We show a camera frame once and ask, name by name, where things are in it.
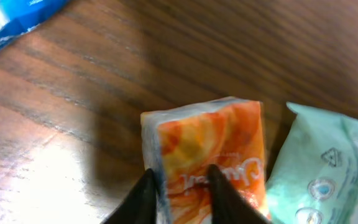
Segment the orange tissue packet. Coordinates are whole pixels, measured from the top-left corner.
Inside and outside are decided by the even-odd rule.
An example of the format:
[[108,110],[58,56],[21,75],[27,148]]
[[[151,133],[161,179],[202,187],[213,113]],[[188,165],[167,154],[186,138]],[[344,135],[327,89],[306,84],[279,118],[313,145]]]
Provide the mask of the orange tissue packet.
[[270,218],[261,102],[226,97],[145,112],[140,123],[144,165],[157,181],[159,223],[211,222],[211,164]]

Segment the mint green wipes pack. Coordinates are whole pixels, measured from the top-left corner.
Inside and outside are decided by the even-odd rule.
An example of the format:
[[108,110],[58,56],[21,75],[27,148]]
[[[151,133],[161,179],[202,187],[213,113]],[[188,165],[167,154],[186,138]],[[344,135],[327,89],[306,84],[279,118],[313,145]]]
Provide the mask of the mint green wipes pack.
[[266,185],[272,221],[358,224],[358,119],[287,107],[296,118]]

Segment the blue Oreo cookie pack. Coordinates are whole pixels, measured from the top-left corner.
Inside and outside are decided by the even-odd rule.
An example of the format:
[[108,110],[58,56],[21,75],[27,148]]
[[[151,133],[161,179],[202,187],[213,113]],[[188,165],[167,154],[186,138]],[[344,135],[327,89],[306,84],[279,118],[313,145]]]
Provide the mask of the blue Oreo cookie pack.
[[33,31],[69,0],[0,0],[0,50]]

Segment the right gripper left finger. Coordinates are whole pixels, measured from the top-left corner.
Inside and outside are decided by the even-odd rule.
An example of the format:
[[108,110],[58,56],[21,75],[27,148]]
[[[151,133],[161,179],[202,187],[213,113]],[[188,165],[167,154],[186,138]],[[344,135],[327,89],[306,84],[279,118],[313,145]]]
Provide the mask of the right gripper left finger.
[[152,169],[147,169],[144,172],[121,204],[101,223],[157,223],[157,187]]

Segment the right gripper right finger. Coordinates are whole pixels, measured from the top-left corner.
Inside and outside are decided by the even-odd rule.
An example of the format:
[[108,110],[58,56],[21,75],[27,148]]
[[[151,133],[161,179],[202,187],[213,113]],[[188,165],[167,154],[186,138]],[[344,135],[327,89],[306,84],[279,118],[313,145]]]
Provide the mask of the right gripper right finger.
[[243,199],[218,166],[208,167],[212,224],[269,224],[270,221]]

